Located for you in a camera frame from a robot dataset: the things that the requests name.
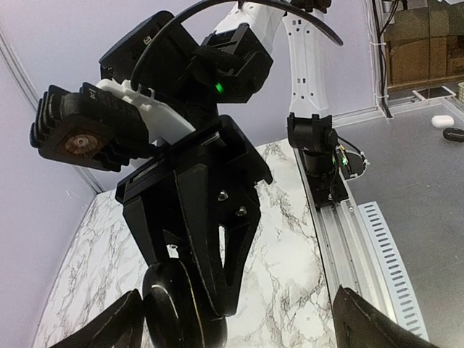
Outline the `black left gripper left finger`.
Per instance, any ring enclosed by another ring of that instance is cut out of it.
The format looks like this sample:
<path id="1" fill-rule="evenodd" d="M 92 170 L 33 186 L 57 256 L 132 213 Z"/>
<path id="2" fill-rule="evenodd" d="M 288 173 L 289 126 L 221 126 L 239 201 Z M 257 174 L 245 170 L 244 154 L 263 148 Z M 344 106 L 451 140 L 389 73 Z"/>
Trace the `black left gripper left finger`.
<path id="1" fill-rule="evenodd" d="M 53 347 L 141 347 L 143 301 L 137 289 L 126 292 L 104 312 Z"/>

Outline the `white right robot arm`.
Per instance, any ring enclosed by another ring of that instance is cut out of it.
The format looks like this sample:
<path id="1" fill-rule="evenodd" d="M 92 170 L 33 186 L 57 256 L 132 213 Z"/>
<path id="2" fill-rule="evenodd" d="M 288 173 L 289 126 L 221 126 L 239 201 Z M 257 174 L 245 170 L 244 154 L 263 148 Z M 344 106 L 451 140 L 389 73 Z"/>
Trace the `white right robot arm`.
<path id="1" fill-rule="evenodd" d="M 119 107 L 102 148 L 108 170 L 148 163 L 116 192 L 149 268 L 146 317 L 221 320 L 236 312 L 244 264 L 261 213 L 256 186 L 271 182 L 264 159 L 222 103 L 244 103 L 272 58 L 249 22 L 197 43 L 179 15 L 161 11 L 100 60 L 101 84 Z"/>

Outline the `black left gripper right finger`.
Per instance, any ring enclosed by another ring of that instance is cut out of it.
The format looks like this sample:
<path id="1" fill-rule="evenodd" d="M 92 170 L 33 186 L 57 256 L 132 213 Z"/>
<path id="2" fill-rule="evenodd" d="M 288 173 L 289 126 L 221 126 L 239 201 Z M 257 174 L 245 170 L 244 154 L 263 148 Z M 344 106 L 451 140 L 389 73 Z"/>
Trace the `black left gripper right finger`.
<path id="1" fill-rule="evenodd" d="M 351 288 L 340 286 L 333 301 L 338 347 L 421 348 L 435 345 L 397 325 Z"/>

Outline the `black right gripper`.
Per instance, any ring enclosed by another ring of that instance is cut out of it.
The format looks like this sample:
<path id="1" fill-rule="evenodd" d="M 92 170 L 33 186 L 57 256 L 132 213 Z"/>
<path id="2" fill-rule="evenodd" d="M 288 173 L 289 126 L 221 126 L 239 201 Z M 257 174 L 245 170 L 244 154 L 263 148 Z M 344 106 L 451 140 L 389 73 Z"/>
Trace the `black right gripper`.
<path id="1" fill-rule="evenodd" d="M 146 264 L 168 260 L 169 245 L 181 259 L 192 250 L 214 312 L 232 316 L 261 218 L 256 186 L 272 180 L 250 140 L 222 115 L 137 167 L 115 198 Z"/>

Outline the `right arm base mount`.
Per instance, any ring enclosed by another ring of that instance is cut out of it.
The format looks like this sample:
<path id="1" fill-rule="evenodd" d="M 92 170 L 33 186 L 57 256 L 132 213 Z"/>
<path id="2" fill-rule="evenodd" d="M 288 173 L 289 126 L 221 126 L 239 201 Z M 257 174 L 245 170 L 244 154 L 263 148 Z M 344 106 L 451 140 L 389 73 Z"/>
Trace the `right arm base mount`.
<path id="1" fill-rule="evenodd" d="M 365 153 L 341 138 L 332 116 L 313 114 L 287 118 L 290 146 L 297 150 L 315 208 L 333 207 L 349 198 L 344 181 L 361 176 L 367 169 Z"/>

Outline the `black earbud charging case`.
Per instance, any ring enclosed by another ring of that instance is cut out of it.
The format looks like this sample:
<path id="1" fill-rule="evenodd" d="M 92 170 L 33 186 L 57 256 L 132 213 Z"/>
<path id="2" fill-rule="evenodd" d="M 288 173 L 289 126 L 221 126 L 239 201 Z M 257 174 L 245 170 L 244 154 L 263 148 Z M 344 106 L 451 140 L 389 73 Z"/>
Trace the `black earbud charging case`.
<path id="1" fill-rule="evenodd" d="M 155 347 L 224 347 L 226 319 L 210 305 L 196 268 L 177 258 L 150 265 L 142 286 L 144 314 Z"/>

